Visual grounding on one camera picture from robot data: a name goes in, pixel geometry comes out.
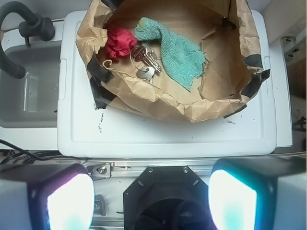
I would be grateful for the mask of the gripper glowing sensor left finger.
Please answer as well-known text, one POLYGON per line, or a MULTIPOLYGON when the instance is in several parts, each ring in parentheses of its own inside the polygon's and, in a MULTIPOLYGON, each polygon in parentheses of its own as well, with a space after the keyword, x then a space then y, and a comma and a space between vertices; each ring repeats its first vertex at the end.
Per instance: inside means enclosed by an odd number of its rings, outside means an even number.
POLYGON ((2 230, 88 230, 94 183, 81 164, 2 164, 2 230))

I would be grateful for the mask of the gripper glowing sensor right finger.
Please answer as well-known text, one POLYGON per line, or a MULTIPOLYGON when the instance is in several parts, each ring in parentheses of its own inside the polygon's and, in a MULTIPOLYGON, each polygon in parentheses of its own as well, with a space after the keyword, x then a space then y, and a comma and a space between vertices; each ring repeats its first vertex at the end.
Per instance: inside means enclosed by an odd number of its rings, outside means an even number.
POLYGON ((212 168, 208 201, 219 230, 305 230, 305 157, 221 158, 212 168))

